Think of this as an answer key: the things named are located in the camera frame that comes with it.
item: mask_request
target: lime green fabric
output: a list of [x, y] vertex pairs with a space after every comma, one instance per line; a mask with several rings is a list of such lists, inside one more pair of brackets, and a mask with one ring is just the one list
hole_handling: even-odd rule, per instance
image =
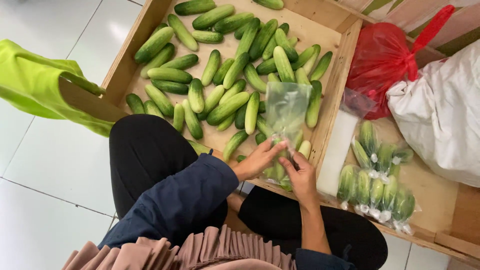
[[108, 137], [114, 123], [97, 119], [68, 105], [60, 94], [59, 77], [96, 96], [105, 91], [87, 81], [75, 61], [48, 59], [8, 39], [0, 41], [0, 98], [24, 112], [51, 119], [67, 119]]

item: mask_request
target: navy blue sleeve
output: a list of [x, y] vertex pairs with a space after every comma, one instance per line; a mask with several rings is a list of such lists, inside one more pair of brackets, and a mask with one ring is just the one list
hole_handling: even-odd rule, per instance
[[309, 249], [297, 248], [297, 270], [355, 270], [353, 264], [337, 256]]
[[175, 245], [176, 236], [191, 232], [239, 185], [232, 169], [220, 159], [201, 154], [181, 172], [169, 176], [143, 192], [132, 209], [105, 236], [98, 247], [120, 247], [137, 238], [166, 237]]

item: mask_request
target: hand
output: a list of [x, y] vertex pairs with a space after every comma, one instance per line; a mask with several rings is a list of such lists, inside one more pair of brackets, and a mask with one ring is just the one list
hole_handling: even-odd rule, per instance
[[253, 179], [266, 168], [271, 167], [275, 156], [287, 147], [286, 141], [279, 142], [272, 148], [270, 147], [271, 143], [272, 138], [266, 139], [246, 159], [233, 168], [240, 182]]
[[301, 207], [307, 209], [311, 207], [318, 208], [320, 201], [317, 193], [315, 167], [310, 165], [305, 156], [299, 152], [293, 153], [293, 160], [298, 164], [298, 171], [288, 159], [284, 157], [278, 159], [278, 162], [285, 168], [290, 177], [293, 194], [297, 197]]

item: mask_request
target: pink pleated fabric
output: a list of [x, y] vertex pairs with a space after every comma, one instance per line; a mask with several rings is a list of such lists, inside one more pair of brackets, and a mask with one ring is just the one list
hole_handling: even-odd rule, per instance
[[233, 232], [226, 225], [190, 234], [181, 247], [170, 246], [166, 238], [139, 237], [121, 249], [98, 250], [88, 242], [70, 255], [62, 270], [296, 270], [291, 255], [280, 252], [279, 246], [264, 243], [257, 235]]

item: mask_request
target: red plastic bag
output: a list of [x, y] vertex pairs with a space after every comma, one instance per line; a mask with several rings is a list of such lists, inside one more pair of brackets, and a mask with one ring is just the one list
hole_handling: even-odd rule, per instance
[[417, 79], [415, 53], [435, 37], [454, 11], [452, 5], [442, 8], [420, 33], [412, 50], [407, 47], [404, 32], [396, 25], [377, 23], [360, 30], [346, 87], [377, 102], [365, 119], [391, 115], [385, 95], [387, 90], [406, 74], [410, 81]]

